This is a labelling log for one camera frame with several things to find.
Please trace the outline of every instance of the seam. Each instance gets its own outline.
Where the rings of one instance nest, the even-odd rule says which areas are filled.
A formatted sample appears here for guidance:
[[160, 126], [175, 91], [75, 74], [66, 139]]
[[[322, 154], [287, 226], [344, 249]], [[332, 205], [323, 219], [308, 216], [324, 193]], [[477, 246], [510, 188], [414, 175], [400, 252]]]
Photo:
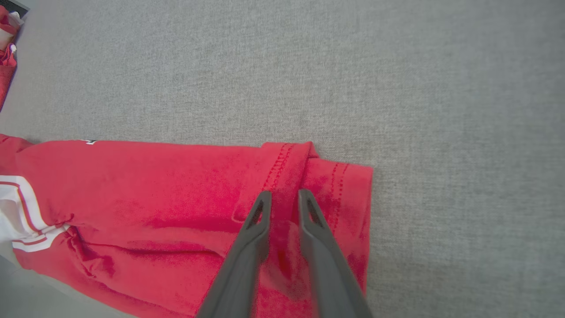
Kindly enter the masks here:
[[279, 172], [277, 172], [277, 176], [275, 177], [275, 181], [273, 181], [273, 186], [272, 189], [276, 189], [277, 187], [277, 183], [279, 182], [279, 178], [281, 176], [281, 174], [283, 173], [284, 170], [284, 166], [286, 165], [286, 162], [288, 161], [288, 158], [290, 157], [290, 152], [292, 151], [292, 148], [294, 148], [294, 144], [291, 145], [288, 150], [286, 151], [286, 154], [284, 156], [284, 159], [282, 160], [280, 167], [279, 167]]
[[269, 173], [267, 174], [267, 179], [265, 179], [265, 183], [263, 184], [263, 188], [261, 189], [261, 191], [265, 191], [265, 189], [267, 188], [267, 183], [269, 182], [269, 179], [271, 177], [271, 174], [273, 173], [273, 171], [275, 171], [275, 167], [277, 166], [277, 164], [280, 162], [281, 160], [281, 155], [283, 154], [283, 149], [284, 147], [288, 145], [288, 144], [284, 144], [281, 147], [281, 150], [279, 151], [279, 155], [277, 156], [277, 159], [275, 160], [275, 163], [273, 164], [273, 166], [271, 167], [271, 169], [269, 170]]
[[[333, 171], [332, 171], [332, 181], [330, 182], [330, 189], [329, 192], [331, 193], [331, 202], [332, 204], [335, 202], [335, 183], [336, 183], [336, 172], [337, 172], [337, 167], [340, 165], [340, 163], [336, 163], [336, 165], [333, 167]], [[330, 226], [330, 230], [334, 229], [335, 226], [333, 226], [335, 224], [335, 219], [336, 216], [335, 214], [337, 213], [337, 209], [338, 206], [336, 205], [336, 208], [333, 209], [333, 213], [328, 215], [328, 225]]]
[[344, 170], [341, 172], [341, 178], [340, 178], [340, 184], [339, 184], [339, 193], [338, 193], [338, 197], [337, 197], [337, 209], [335, 212], [335, 222], [333, 223], [332, 226], [332, 233], [335, 234], [336, 232], [336, 228], [337, 228], [337, 223], [340, 220], [340, 214], [341, 214], [341, 197], [344, 193], [344, 179], [345, 179], [345, 171], [347, 171], [347, 167], [349, 167], [349, 164], [345, 165]]

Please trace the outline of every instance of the red fabric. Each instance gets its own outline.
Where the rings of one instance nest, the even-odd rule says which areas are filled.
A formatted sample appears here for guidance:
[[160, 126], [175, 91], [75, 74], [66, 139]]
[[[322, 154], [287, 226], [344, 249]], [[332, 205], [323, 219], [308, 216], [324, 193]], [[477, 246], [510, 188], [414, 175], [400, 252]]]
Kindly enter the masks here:
[[10, 25], [10, 19], [8, 15], [10, 12], [6, 10], [3, 6], [0, 6], [0, 29], [8, 32], [11, 35], [16, 35], [18, 29]]
[[10, 82], [12, 82], [12, 77], [16, 70], [16, 59], [14, 58], [14, 53], [10, 50], [10, 46], [11, 44], [8, 44], [6, 51], [0, 51], [0, 54], [2, 54], [0, 59], [0, 110], [2, 110], [6, 94], [8, 94], [8, 89], [10, 88]]
[[22, 267], [139, 317], [192, 317], [257, 195], [273, 193], [258, 317], [311, 317], [297, 191], [310, 189], [363, 291], [372, 169], [320, 159], [312, 143], [260, 148], [124, 141], [32, 145], [0, 135], [0, 174], [35, 191], [50, 248]]

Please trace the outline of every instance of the red stripe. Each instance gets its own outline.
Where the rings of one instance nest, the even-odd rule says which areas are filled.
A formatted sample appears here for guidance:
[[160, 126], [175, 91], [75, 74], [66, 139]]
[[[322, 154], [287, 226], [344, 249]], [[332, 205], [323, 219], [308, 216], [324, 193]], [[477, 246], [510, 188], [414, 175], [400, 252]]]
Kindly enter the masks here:
[[4, 181], [0, 181], [0, 184], [7, 184], [9, 186], [14, 186], [14, 187], [18, 188], [18, 196], [20, 197], [21, 206], [24, 209], [25, 220], [27, 221], [29, 227], [32, 230], [34, 230], [35, 232], [39, 232], [39, 230], [35, 226], [33, 226], [32, 219], [29, 216], [28, 205], [25, 203], [24, 195], [21, 193], [21, 190], [20, 190], [20, 185], [17, 184], [17, 183], [4, 182]]
[[40, 240], [36, 240], [36, 241], [33, 241], [33, 242], [24, 242], [24, 241], [18, 240], [18, 239], [13, 240], [12, 242], [18, 242], [18, 243], [21, 243], [21, 244], [23, 244], [23, 245], [34, 245], [34, 244], [38, 244], [38, 243], [44, 242], [44, 241], [46, 241], [46, 240], [47, 240], [47, 238], [44, 237], [44, 238], [42, 238], [42, 239], [40, 239]]

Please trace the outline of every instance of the gray carpet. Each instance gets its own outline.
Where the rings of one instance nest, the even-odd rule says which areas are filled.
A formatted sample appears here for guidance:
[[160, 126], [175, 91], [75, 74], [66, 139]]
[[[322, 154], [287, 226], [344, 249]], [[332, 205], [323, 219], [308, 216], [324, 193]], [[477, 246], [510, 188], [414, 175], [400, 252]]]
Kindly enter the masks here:
[[154, 4], [39, 2], [0, 132], [312, 140], [375, 168], [375, 316], [565, 316], [563, 1]]

